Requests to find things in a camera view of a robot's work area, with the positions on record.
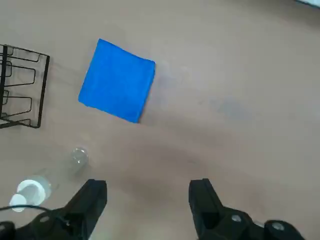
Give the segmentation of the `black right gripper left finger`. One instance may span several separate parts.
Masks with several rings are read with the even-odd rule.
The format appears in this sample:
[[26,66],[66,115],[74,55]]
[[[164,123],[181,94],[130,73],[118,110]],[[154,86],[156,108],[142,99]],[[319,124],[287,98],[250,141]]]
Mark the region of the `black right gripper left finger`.
[[88,240],[107,205],[107,182],[89,179],[61,208],[20,204],[1,207],[40,210],[28,224],[16,228],[12,221],[0,223],[2,240]]

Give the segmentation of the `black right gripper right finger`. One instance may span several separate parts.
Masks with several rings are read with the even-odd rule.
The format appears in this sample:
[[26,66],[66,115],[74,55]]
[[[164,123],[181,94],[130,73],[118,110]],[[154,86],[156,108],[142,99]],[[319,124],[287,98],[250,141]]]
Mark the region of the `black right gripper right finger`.
[[207,178],[191,180],[188,201],[199,240],[303,240],[290,223],[255,223],[243,211],[224,206]]

